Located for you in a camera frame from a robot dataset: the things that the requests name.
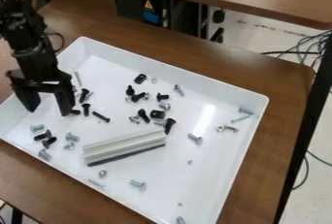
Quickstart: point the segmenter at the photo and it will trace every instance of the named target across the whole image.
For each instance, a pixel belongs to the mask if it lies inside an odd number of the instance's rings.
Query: wooden table
[[[87,36],[268,96],[270,104],[218,223],[273,222],[310,92],[311,69],[61,2],[48,4],[42,14],[52,31],[64,35],[66,46]],[[0,165],[0,198],[43,223],[149,223],[5,142],[0,142]]]

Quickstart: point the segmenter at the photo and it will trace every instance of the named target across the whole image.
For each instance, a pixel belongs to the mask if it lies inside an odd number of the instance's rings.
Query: black metal frame
[[[288,201],[293,184],[301,169],[303,159],[307,153],[315,128],[323,111],[325,102],[332,86],[332,34],[326,42],[326,50],[321,58],[319,70],[315,77],[312,90],[309,93],[307,107],[303,115],[302,124],[297,137],[296,145],[283,185],[281,199],[278,205],[274,223],[278,224],[284,207]]]

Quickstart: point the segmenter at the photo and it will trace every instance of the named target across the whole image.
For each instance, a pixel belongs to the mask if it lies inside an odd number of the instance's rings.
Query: screw
[[[163,109],[165,112],[168,112],[172,108],[170,104],[165,104],[165,103],[159,103],[159,107]]]
[[[84,116],[88,116],[88,109],[90,108],[90,104],[82,104],[82,108],[84,108]]]
[[[100,114],[99,112],[92,112],[92,114],[102,120],[104,120],[106,123],[109,123],[111,120],[104,115]]]
[[[51,156],[46,152],[45,149],[42,149],[39,153],[38,153],[38,157],[45,159],[46,161],[50,161]]]
[[[184,92],[178,84],[174,85],[174,91],[178,92],[181,96],[184,96]]]
[[[196,144],[200,145],[203,142],[203,138],[202,137],[197,137],[194,136],[193,134],[188,134],[188,136],[195,141]]]
[[[138,114],[138,116],[140,116],[140,117],[141,117],[146,123],[149,123],[149,122],[150,122],[150,120],[149,120],[149,118],[148,118],[147,113],[146,113],[145,110],[141,109],[141,110],[139,110],[139,111],[137,112],[137,114]]]
[[[139,188],[141,191],[145,191],[147,189],[147,184],[144,182],[138,182],[135,180],[130,180],[130,184]]]
[[[41,141],[41,140],[43,140],[43,139],[49,139],[49,138],[51,138],[51,132],[50,132],[50,130],[48,129],[48,130],[46,131],[45,134],[42,134],[42,135],[38,135],[38,136],[36,136],[36,137],[34,138],[34,140],[37,142],[37,141]]]
[[[33,125],[30,126],[30,130],[32,133],[36,133],[37,131],[43,130],[44,128],[45,128],[45,126],[43,124],[36,125],[36,126],[33,126]]]
[[[82,104],[85,101],[85,98],[88,93],[90,93],[90,91],[88,89],[86,89],[86,88],[82,89],[82,95],[80,97],[80,104]]]
[[[66,141],[67,142],[79,142],[80,141],[80,137],[78,136],[74,136],[71,133],[68,133],[66,135]]]
[[[162,95],[160,93],[157,94],[157,100],[158,100],[158,102],[160,102],[161,100],[167,100],[167,99],[170,99],[169,95]]]
[[[50,138],[50,139],[48,139],[48,140],[44,140],[44,141],[43,141],[43,146],[44,146],[44,148],[49,149],[49,148],[50,148],[50,145],[53,144],[53,143],[55,143],[56,140],[57,140],[56,137],[52,137],[52,138]]]

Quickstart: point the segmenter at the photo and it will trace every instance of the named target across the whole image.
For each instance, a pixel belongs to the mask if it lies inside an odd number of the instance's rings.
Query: floor
[[[212,34],[219,26],[219,24],[212,23],[210,33]],[[226,20],[221,26],[225,28],[224,43],[256,52],[286,50],[293,47],[304,35],[314,35],[321,32],[320,30],[235,12],[227,12]],[[308,65],[313,62],[314,58],[314,56],[309,56]],[[288,55],[282,59],[298,62],[296,55]],[[332,143],[329,139],[332,136],[331,121],[332,97],[327,101],[310,146],[311,152],[332,162]],[[332,188],[330,187],[332,168],[316,161],[310,155],[307,157],[310,164],[309,178],[302,187],[292,192],[281,224],[332,223],[332,214],[330,214],[330,209],[332,209]],[[305,168],[303,167],[298,181],[303,178],[304,172]],[[4,207],[0,211],[0,215],[4,217],[6,223],[10,223],[11,208]],[[23,223],[36,222],[24,217]]]

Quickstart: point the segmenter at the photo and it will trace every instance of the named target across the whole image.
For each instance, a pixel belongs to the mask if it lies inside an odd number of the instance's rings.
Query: black screw
[[[88,116],[88,109],[91,105],[89,104],[82,104],[82,108],[84,108],[84,116]]]
[[[146,123],[149,123],[149,118],[145,110],[141,109],[137,112],[138,116],[140,116]]]
[[[56,137],[52,137],[48,140],[43,141],[43,146],[44,146],[44,148],[49,149],[50,145],[55,143],[55,142],[56,142]]]
[[[171,132],[171,129],[174,124],[176,124],[177,121],[172,118],[168,118],[165,126],[165,134],[168,135]]]
[[[90,93],[90,91],[86,88],[83,88],[82,89],[82,95],[81,95],[81,98],[80,98],[80,104],[82,104],[84,101],[85,101],[85,97],[86,95]]]
[[[132,96],[135,94],[135,90],[133,89],[133,86],[128,85],[127,90],[125,91],[125,93],[127,94],[127,96]]]
[[[146,96],[146,92],[143,92],[141,94],[138,95],[133,95],[131,97],[131,101],[133,101],[134,103],[137,103],[141,98],[144,98]]]
[[[104,115],[100,114],[99,112],[92,112],[92,114],[102,120],[104,120],[106,123],[109,123],[111,120]]]
[[[167,100],[167,99],[170,99],[169,95],[162,95],[160,93],[157,94],[157,100],[158,100],[158,102],[160,102],[161,100]]]
[[[48,138],[48,139],[51,138],[51,132],[50,132],[49,129],[46,131],[45,134],[36,136],[34,138],[34,140],[37,142],[37,141],[41,141],[41,140],[46,139],[46,138]]]

